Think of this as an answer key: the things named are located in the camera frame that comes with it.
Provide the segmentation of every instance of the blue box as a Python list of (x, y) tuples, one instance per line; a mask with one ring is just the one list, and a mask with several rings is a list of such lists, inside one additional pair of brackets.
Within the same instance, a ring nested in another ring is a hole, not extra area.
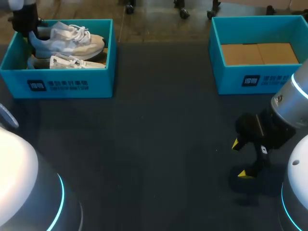
[[(46, 22), (52, 26), (57, 20), (46, 20)], [(29, 45), (21, 34), (15, 33), (0, 66), (0, 73), (13, 97), (16, 99), (112, 97), (116, 66), (113, 20), (61, 20), (61, 22), (67, 25), (85, 26), (90, 33), (105, 38), (108, 47), (106, 68), (27, 70)], [(43, 85), (43, 88), (31, 87), (36, 84), (40, 87)]]
[[(226, 65), (221, 45), (256, 43), (290, 43), (300, 64)], [(208, 46), (219, 94), (276, 93), (308, 58), (308, 25), (300, 15), (214, 17)]]

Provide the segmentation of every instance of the white sneaker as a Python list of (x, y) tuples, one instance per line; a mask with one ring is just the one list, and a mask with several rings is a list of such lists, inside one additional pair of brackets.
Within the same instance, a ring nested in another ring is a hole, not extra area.
[(104, 64), (67, 57), (62, 54), (51, 56), (50, 59), (37, 59), (31, 56), (28, 59), (28, 69), (84, 69), (84, 68), (106, 68)]
[(38, 27), (38, 39), (33, 32), (29, 33), (29, 40), (36, 51), (37, 58), (50, 58), (51, 55), (61, 53), (86, 60), (98, 55), (105, 47), (104, 38), (92, 35), (84, 26), (65, 25), (57, 22), (52, 27)]
[(50, 57), (50, 69), (84, 69), (84, 68), (106, 68), (104, 64), (77, 59), (73, 56), (57, 54)]

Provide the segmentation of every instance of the chair wheel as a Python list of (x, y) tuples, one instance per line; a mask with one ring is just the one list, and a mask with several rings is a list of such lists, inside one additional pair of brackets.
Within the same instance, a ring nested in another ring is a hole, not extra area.
[(277, 13), (277, 12), (272, 6), (267, 6), (266, 15), (274, 15), (275, 13)]
[(185, 2), (182, 2), (182, 4), (180, 5), (178, 0), (174, 0), (173, 3), (174, 3), (174, 7), (175, 8), (179, 8), (180, 9), (180, 8), (185, 7)]
[(188, 11), (184, 8), (180, 9), (180, 17), (182, 19), (187, 19), (190, 16), (190, 14), (188, 13)]
[(207, 18), (209, 20), (212, 20), (212, 17), (215, 17), (216, 16), (216, 12), (215, 11), (207, 11)]
[(128, 4), (128, 5), (125, 6), (125, 8), (126, 8), (126, 13), (127, 14), (134, 13), (135, 8), (132, 5)]

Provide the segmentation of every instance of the dark gray table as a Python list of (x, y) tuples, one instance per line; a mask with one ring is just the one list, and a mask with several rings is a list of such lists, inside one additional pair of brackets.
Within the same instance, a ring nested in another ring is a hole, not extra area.
[(219, 96), (206, 43), (121, 44), (112, 99), (1, 101), (84, 206), (85, 231), (279, 230), (277, 200), (298, 133), (254, 181), (234, 121), (271, 95)]

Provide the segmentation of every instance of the shoe box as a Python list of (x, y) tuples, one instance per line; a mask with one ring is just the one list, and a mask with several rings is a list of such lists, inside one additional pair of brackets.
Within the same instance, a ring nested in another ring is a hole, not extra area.
[(300, 15), (215, 17), (209, 54), (219, 94), (276, 93), (308, 58)]
[[(57, 20), (46, 20), (49, 26)], [(116, 66), (116, 39), (113, 20), (61, 20), (67, 25), (84, 26), (105, 39), (98, 55), (106, 68), (27, 69), (31, 49), (21, 34), (15, 33), (0, 66), (0, 74), (16, 99), (110, 98)]]

